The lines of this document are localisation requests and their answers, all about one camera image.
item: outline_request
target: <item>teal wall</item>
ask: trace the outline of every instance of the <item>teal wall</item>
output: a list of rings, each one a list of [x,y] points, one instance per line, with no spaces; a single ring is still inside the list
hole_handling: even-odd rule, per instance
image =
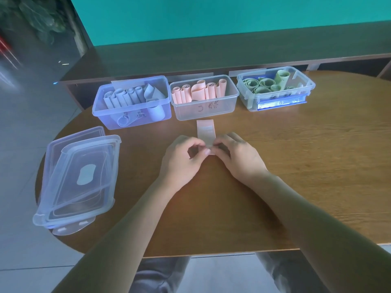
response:
[[[95,46],[391,19],[391,0],[72,2]]]

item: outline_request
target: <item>gray pants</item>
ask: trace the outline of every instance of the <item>gray pants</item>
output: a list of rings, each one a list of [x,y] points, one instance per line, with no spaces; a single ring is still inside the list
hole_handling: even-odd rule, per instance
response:
[[[303,253],[255,253],[282,293],[329,293]],[[129,293],[175,293],[190,257],[143,259]]]

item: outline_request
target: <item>person's right hand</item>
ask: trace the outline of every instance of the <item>person's right hand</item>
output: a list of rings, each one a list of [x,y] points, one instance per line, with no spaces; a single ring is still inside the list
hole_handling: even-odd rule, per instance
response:
[[[218,148],[219,144],[224,144],[230,155]],[[217,137],[211,151],[224,162],[233,177],[250,188],[269,173],[257,149],[234,132]]]

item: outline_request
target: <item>wooden table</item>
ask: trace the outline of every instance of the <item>wooden table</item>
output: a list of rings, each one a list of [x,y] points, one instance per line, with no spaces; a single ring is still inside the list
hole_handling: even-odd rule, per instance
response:
[[[308,72],[316,88],[308,103],[211,117],[217,134],[237,132],[268,169],[310,202],[380,243],[391,242],[391,82],[333,71]],[[170,120],[119,130],[115,204],[93,224],[58,237],[86,253],[137,202],[158,176],[166,148],[197,136],[195,120]],[[91,108],[58,134],[102,125]],[[43,160],[36,180],[42,183]],[[169,202],[145,257],[295,249],[268,206],[235,180],[215,156]]]

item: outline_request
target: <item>white sticker on lid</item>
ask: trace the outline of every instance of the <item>white sticker on lid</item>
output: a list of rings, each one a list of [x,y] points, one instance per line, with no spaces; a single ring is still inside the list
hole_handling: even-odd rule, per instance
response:
[[[77,179],[77,185],[86,185],[92,181],[94,178],[95,168],[97,166],[94,164],[87,164],[86,166],[80,169],[79,177]]]

